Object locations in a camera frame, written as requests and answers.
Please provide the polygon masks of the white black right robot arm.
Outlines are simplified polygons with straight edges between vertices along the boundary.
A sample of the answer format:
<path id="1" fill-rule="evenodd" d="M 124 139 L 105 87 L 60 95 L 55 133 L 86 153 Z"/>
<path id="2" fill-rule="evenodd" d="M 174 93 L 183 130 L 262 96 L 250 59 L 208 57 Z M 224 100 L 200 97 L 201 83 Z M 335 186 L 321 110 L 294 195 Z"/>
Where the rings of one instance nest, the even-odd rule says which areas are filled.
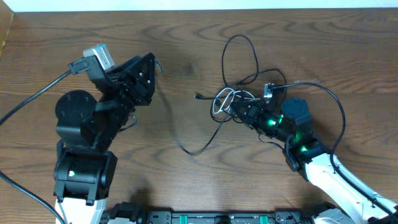
<path id="1" fill-rule="evenodd" d="M 249 128 L 283 142 L 290 169 L 329 195 L 352 221 L 397 223 L 397 203 L 359 180 L 314 135 L 305 100 L 284 100 L 279 113 L 261 101 L 233 102 L 230 107 Z"/>

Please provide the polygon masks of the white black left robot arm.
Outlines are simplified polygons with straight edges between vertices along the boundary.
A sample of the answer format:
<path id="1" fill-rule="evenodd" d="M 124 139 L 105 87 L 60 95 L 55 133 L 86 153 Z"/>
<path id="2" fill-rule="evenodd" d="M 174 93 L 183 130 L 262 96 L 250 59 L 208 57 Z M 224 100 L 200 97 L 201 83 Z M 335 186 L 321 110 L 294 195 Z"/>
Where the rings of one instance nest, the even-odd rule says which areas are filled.
<path id="1" fill-rule="evenodd" d="M 96 100 L 87 91 L 74 90 L 55 107 L 60 141 L 53 194 L 63 223 L 100 222 L 118 161 L 109 147 L 129 128 L 136 107 L 150 105 L 156 63 L 148 53 L 110 68 L 94 55 L 69 64 L 72 74 L 87 73 L 102 96 Z"/>

